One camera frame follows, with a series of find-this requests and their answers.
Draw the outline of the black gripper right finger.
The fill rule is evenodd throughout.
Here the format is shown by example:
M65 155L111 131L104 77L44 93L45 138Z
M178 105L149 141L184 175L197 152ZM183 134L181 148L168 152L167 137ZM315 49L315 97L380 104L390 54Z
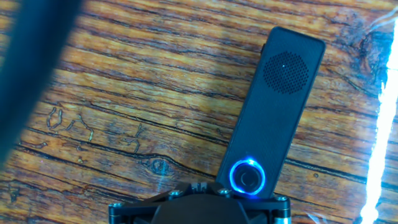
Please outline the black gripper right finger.
M198 184L198 219L205 224L290 223L290 200L283 195L261 198L216 182Z

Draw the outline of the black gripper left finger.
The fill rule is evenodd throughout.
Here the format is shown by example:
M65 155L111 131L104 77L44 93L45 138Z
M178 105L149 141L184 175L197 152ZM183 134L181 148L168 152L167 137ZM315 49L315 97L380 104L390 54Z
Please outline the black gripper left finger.
M200 192L200 183L182 183L174 189L158 194L151 198L137 203L119 202L108 205L108 223L123 224L134 223L138 217L144 218L148 223L151 222L157 209L165 202L183 196Z

